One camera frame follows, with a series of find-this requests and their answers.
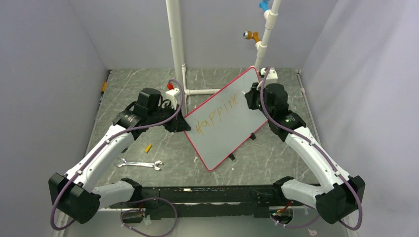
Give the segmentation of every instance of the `red whiteboard frame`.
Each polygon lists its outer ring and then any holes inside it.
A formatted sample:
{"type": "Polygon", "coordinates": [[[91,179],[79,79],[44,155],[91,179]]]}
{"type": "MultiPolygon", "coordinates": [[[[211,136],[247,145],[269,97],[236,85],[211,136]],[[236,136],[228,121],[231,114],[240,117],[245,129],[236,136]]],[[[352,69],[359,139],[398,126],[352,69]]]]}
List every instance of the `red whiteboard frame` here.
{"type": "MultiPolygon", "coordinates": [[[[246,72],[248,72],[249,70],[253,69],[256,72],[256,76],[257,76],[257,80],[260,82],[260,77],[259,74],[257,73],[257,70],[255,67],[249,67],[246,71],[242,72],[240,75],[238,75],[235,79],[233,79],[231,82],[229,82],[228,84],[226,84],[223,88],[221,88],[219,91],[217,91],[214,95],[212,95],[210,98],[206,99],[202,104],[198,105],[196,108],[194,108],[191,112],[189,112],[187,115],[185,115],[185,118],[188,117],[189,115],[191,115],[195,110],[197,110],[199,107],[201,107],[202,105],[204,105],[206,102],[208,102],[210,99],[212,99],[214,96],[216,96],[218,93],[220,93],[222,90],[224,90],[226,87],[228,87],[231,83],[235,82],[237,79],[239,79],[243,74],[245,74],[246,72]]],[[[262,126],[264,126],[266,123],[268,122],[268,119],[266,119],[266,121],[260,126],[258,127],[254,132],[257,132],[262,126]]],[[[202,164],[204,164],[205,169],[207,169],[208,171],[213,171],[215,170],[221,163],[223,163],[223,161],[225,161],[228,156],[226,156],[222,161],[220,161],[220,163],[218,163],[218,165],[216,165],[214,167],[214,169],[208,169],[207,165],[205,165],[205,162],[202,160],[201,155],[199,154],[198,150],[195,148],[194,144],[192,143],[191,139],[189,138],[188,134],[186,133],[186,131],[184,131],[186,138],[188,139],[188,141],[191,143],[192,147],[194,148],[196,154],[198,155],[199,159],[201,160],[202,164]]],[[[249,137],[247,137],[242,143],[240,143],[240,145],[238,147],[236,147],[232,152],[235,152],[245,141],[247,141],[250,138],[251,134],[249,135],[249,137]]]]}

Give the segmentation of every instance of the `white pipe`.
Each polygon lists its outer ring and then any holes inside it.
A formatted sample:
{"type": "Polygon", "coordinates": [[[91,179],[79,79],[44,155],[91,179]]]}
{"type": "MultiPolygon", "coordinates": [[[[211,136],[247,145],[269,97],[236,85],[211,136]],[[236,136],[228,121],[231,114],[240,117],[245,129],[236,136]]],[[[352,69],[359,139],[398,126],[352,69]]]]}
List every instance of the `white pipe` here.
{"type": "Polygon", "coordinates": [[[189,95],[210,95],[215,94],[220,89],[189,90],[189,95]]]}
{"type": "Polygon", "coordinates": [[[179,34],[179,45],[177,46],[179,48],[180,52],[180,63],[182,64],[182,80],[183,80],[183,91],[185,91],[185,103],[182,107],[182,113],[185,115],[187,111],[187,96],[189,95],[189,90],[186,88],[186,63],[185,63],[185,52],[183,50],[183,33],[182,33],[182,20],[180,16],[180,2],[179,0],[173,0],[174,6],[176,9],[174,10],[174,14],[176,15],[176,32],[179,34]]]}
{"type": "Polygon", "coordinates": [[[254,63],[254,67],[256,70],[259,70],[260,64],[262,62],[263,57],[266,53],[266,47],[268,46],[268,40],[271,36],[271,31],[274,28],[276,18],[278,16],[278,9],[279,5],[281,4],[281,0],[274,0],[272,4],[272,9],[267,10],[263,13],[263,16],[266,19],[265,24],[265,32],[263,33],[262,42],[260,43],[259,47],[257,46],[257,55],[256,55],[256,62],[254,63]]]}
{"type": "MultiPolygon", "coordinates": [[[[169,30],[170,30],[170,39],[171,39],[171,49],[173,53],[173,64],[174,64],[174,73],[176,79],[179,81],[182,87],[184,86],[183,73],[182,73],[182,53],[180,52],[182,44],[182,32],[178,27],[178,17],[180,13],[179,1],[178,0],[166,0],[166,8],[168,11],[168,21],[169,21],[169,30]]],[[[186,102],[182,105],[182,113],[186,114],[186,102]]]]}

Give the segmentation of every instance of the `white pvc pipe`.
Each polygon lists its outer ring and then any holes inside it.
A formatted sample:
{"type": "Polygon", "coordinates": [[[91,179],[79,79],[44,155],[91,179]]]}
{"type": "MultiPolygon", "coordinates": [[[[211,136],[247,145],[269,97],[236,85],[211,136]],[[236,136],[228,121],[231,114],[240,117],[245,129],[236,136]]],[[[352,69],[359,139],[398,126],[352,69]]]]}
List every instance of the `white pvc pipe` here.
{"type": "Polygon", "coordinates": [[[257,47],[256,62],[254,63],[256,70],[259,70],[262,59],[265,56],[266,47],[268,46],[269,37],[271,36],[272,29],[274,28],[275,21],[278,16],[280,4],[281,0],[274,0],[272,8],[264,12],[264,17],[266,19],[265,32],[263,33],[262,42],[259,47],[257,47]]]}
{"type": "Polygon", "coordinates": [[[210,95],[215,94],[220,89],[189,90],[190,95],[210,95]]]}
{"type": "MultiPolygon", "coordinates": [[[[166,8],[168,11],[169,30],[171,38],[171,49],[173,53],[174,73],[180,85],[184,88],[184,79],[182,73],[182,53],[180,45],[183,45],[182,31],[179,26],[178,18],[180,18],[179,0],[166,0],[166,8]]],[[[182,105],[182,113],[186,114],[186,102],[182,105]]]]}

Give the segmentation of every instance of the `yellow marker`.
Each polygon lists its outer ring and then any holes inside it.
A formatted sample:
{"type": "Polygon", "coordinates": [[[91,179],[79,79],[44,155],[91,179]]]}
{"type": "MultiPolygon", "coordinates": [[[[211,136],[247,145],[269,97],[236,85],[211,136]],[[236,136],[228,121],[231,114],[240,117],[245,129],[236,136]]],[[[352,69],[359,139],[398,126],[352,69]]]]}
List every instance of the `yellow marker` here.
{"type": "Polygon", "coordinates": [[[105,92],[105,90],[106,90],[106,85],[107,85],[108,83],[105,81],[105,83],[103,83],[103,86],[102,86],[102,92],[105,92]]]}
{"type": "Polygon", "coordinates": [[[151,144],[150,144],[150,145],[148,145],[148,147],[145,149],[145,153],[148,153],[148,152],[150,151],[151,147],[152,147],[152,145],[151,145],[151,144]]]}

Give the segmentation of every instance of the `yellow object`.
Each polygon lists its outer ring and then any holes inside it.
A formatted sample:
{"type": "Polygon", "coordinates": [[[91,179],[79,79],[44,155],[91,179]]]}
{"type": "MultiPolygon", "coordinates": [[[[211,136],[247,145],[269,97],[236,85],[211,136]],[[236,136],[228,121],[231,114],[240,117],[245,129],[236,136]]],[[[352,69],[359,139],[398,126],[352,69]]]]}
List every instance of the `yellow object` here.
{"type": "Polygon", "coordinates": [[[251,32],[251,31],[246,31],[247,35],[246,38],[247,40],[253,39],[256,43],[259,42],[259,32],[251,32]]]}
{"type": "Polygon", "coordinates": [[[106,84],[107,84],[107,82],[103,83],[103,86],[102,86],[102,92],[104,92],[104,91],[105,91],[105,89],[106,89],[106,84]]]}
{"type": "Polygon", "coordinates": [[[150,144],[150,145],[148,145],[148,147],[145,149],[145,153],[148,153],[148,152],[150,151],[151,147],[152,147],[152,145],[151,145],[151,144],[150,144]]]}

